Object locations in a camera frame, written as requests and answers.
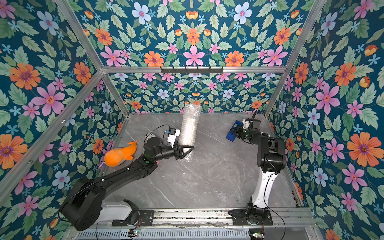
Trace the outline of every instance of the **floral wallpaper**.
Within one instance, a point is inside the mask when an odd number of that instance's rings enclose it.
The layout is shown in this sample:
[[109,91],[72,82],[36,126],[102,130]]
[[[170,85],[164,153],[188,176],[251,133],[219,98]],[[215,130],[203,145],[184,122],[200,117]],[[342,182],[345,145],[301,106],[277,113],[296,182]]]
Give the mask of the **floral wallpaper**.
[[0,1],[0,57],[2,178],[95,70],[52,1]]
[[327,240],[384,238],[383,6],[330,1],[270,115]]
[[60,205],[78,179],[99,174],[123,121],[100,81],[2,203],[0,239],[62,239],[69,223],[58,218]]

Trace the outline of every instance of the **gray marble floor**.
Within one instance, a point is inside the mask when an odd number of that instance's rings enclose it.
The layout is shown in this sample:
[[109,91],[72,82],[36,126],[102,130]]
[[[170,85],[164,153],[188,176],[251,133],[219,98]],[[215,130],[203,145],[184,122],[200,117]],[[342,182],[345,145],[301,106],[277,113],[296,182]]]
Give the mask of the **gray marble floor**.
[[[129,199],[139,208],[201,208],[245,207],[255,191],[258,179],[257,146],[225,137],[235,120],[250,118],[250,114],[205,114],[199,120],[192,162],[174,158],[161,160],[158,168],[148,177],[128,184],[109,195],[108,201]],[[261,114],[261,130],[269,132],[268,122]],[[131,114],[119,147],[139,140],[137,158],[143,152],[146,133],[169,124],[179,128],[181,114]],[[166,127],[155,132],[162,137]],[[107,173],[129,165],[109,168]],[[277,177],[271,194],[270,206],[296,205],[283,173]]]

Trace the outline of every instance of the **black cable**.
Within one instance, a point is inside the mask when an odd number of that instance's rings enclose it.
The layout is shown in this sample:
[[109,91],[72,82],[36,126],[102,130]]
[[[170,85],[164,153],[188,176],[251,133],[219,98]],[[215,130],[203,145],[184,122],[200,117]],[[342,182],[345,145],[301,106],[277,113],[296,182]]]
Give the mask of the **black cable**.
[[[264,190],[263,200],[264,200],[264,204],[265,204],[271,211],[273,211],[273,210],[267,205],[267,203],[265,202],[265,192],[266,192],[266,188],[268,187],[269,180],[270,180],[270,178],[268,178],[268,181],[267,181],[267,183],[266,183],[266,185],[265,185],[265,190]],[[273,211],[273,212],[274,212],[276,215],[278,215],[278,216],[281,218],[281,220],[283,221],[283,223],[284,223],[284,234],[283,234],[283,236],[280,238],[280,240],[282,240],[282,239],[284,238],[284,236],[285,236],[285,230],[286,230],[285,222],[284,222],[284,219],[283,219],[279,214],[277,214],[275,211]]]

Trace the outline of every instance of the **bubble wrap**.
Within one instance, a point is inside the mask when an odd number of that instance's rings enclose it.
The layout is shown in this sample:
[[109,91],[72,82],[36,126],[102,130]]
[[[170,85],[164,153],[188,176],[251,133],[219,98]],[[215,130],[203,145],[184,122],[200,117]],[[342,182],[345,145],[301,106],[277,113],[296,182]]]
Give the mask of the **bubble wrap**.
[[[180,131],[179,144],[192,145],[195,144],[197,123],[199,121],[202,107],[195,104],[187,104],[184,108],[183,122]],[[191,162],[194,151],[190,152],[185,158],[180,159],[184,162]]]

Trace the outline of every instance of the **blue object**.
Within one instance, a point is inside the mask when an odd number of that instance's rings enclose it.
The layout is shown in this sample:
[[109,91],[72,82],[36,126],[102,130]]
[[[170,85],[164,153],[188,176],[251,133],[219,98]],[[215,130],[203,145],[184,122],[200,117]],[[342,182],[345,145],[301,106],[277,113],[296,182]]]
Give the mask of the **blue object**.
[[[237,120],[236,120],[236,122],[233,124],[232,128],[237,127],[237,126],[240,126],[240,125],[243,125],[243,123],[240,122],[240,121],[237,121]],[[227,136],[226,136],[226,139],[228,139],[229,141],[232,141],[232,142],[233,142],[233,141],[236,139],[236,135],[233,134],[231,131],[229,131],[228,134],[227,134]]]

